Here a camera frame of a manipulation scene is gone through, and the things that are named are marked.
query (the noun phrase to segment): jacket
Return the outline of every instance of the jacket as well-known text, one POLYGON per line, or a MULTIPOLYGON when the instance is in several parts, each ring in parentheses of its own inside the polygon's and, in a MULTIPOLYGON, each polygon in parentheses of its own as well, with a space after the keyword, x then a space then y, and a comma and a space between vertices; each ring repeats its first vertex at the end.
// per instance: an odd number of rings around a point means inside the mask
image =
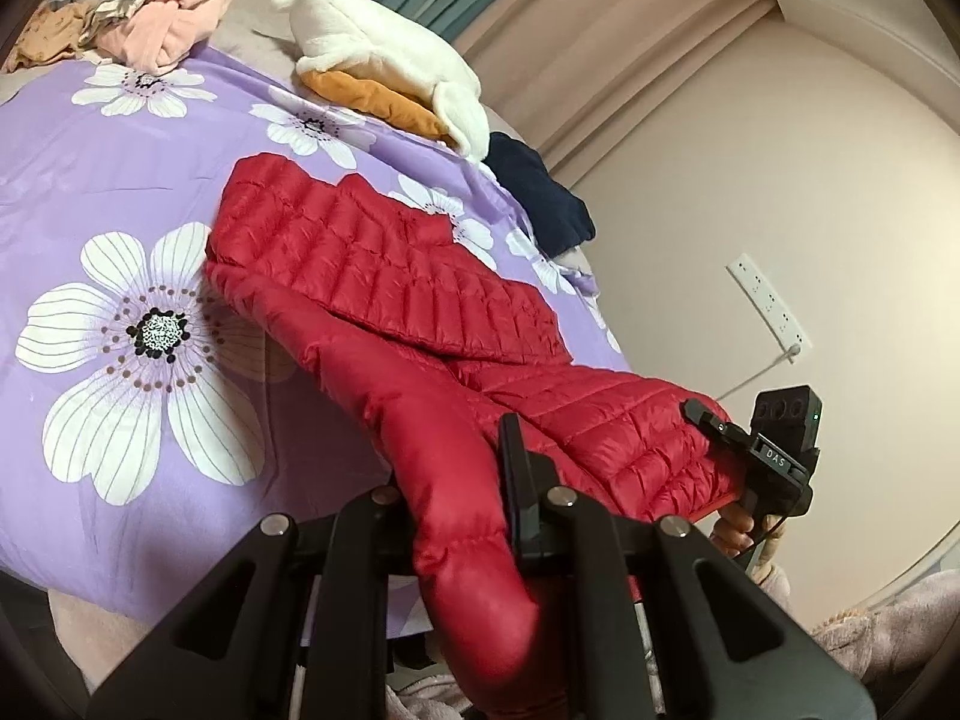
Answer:
MULTIPOLYGON (((497 423, 612 512, 700 517, 736 498, 738 462, 680 415, 690 392, 571 365, 555 314, 453 242, 449 218, 331 186, 275 154, 240 160, 205 272, 366 426, 418 531, 414 566, 443 654, 487 712, 563 707, 555 598, 506 539, 497 423)), ((723 413, 709 398, 709 404, 723 413)))

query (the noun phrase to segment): dark blue folded clothing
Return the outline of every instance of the dark blue folded clothing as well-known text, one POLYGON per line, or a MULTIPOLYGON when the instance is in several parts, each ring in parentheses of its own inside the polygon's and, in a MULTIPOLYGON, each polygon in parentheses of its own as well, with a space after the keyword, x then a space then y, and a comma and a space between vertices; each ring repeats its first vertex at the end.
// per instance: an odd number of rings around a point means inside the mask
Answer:
POLYGON ((536 243, 547 257, 593 240, 596 228, 587 205, 550 177, 533 148, 503 132, 491 132, 484 162, 527 212, 536 243))

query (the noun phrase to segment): white wall outlet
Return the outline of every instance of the white wall outlet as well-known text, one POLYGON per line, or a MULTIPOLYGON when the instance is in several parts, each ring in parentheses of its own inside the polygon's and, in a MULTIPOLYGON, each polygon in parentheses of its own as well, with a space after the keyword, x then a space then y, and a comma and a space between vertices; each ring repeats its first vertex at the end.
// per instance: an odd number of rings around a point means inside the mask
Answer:
POLYGON ((790 362, 813 348, 810 338, 800 327, 800 322, 797 322, 784 300, 749 256, 741 254, 727 266, 727 270, 743 288, 747 298, 750 298, 750 303, 760 312, 784 352, 794 344, 800 346, 800 353, 792 355, 790 362))

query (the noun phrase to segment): wall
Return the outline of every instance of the wall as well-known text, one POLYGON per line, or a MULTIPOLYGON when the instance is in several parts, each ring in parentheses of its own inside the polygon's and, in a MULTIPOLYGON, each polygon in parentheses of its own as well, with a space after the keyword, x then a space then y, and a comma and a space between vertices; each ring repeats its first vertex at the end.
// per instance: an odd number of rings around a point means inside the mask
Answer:
POLYGON ((766 18, 580 181, 608 322, 637 372, 717 396, 779 346, 724 267, 748 252, 814 348, 761 389, 824 400, 814 506, 779 561, 812 624, 960 518, 960 138, 841 50, 766 18))

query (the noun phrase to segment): metal screw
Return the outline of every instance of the metal screw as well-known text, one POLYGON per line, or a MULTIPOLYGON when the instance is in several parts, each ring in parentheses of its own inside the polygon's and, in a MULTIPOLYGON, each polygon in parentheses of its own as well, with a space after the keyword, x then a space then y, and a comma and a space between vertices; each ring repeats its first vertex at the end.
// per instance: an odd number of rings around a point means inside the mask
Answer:
POLYGON ((669 514, 667 517, 664 517, 664 519, 661 519, 661 531, 664 531, 667 536, 683 538, 690 532, 690 523, 683 519, 683 517, 669 514))
POLYGON ((400 491, 390 485, 384 485, 382 488, 373 490, 370 496, 373 498, 373 503, 378 506, 392 506, 400 500, 400 491))
POLYGON ((546 499, 554 506, 573 506, 577 502, 577 491, 557 485, 547 490, 546 499))
POLYGON ((260 521, 260 532, 264 536, 283 536, 290 528, 290 517, 286 514, 267 514, 260 521))

